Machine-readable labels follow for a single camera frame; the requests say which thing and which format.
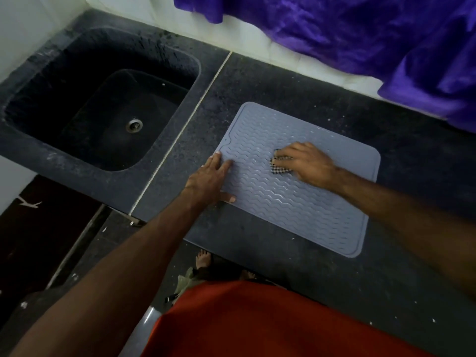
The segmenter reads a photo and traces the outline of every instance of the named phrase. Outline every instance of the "gray silicone mat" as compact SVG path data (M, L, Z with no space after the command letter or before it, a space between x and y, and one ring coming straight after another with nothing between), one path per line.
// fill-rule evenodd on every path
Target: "gray silicone mat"
M368 216L343 198L298 180L292 173L273 174L274 150L310 141L334 162L375 181L378 151L366 144L247 102L238 111L217 150L234 160L223 190L237 196L236 207L270 223L353 258L360 254Z

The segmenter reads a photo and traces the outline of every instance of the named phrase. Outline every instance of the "purple cloth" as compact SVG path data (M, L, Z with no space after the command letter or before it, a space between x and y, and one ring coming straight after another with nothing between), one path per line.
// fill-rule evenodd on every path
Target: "purple cloth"
M382 97L476 133L476 0L174 0L223 14L338 70L376 77Z

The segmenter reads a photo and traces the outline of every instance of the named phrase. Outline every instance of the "sink drain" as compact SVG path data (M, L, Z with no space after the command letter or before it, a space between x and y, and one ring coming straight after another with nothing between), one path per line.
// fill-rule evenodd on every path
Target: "sink drain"
M132 119L126 125L126 130L128 133L134 134L139 132L143 127L142 121L139 119Z

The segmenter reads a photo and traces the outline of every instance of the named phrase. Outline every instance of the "orange shirt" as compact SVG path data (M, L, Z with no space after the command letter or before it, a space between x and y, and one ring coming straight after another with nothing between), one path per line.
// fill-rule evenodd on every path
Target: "orange shirt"
M160 317L150 356L430 356L395 337L275 286L205 282Z

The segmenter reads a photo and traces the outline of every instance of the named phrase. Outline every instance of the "checkered cloth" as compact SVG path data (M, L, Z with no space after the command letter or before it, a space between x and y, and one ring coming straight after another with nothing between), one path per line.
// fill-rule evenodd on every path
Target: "checkered cloth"
M291 160L292 157L291 156L287 156L287 155L283 155L283 156L275 156L274 157L276 160ZM271 165L271 173L273 174L283 174L283 173L289 173L290 171L292 171L291 169L286 169L286 168L283 168L283 167L277 167L276 165L273 164L273 158L271 158L269 160L269 164Z

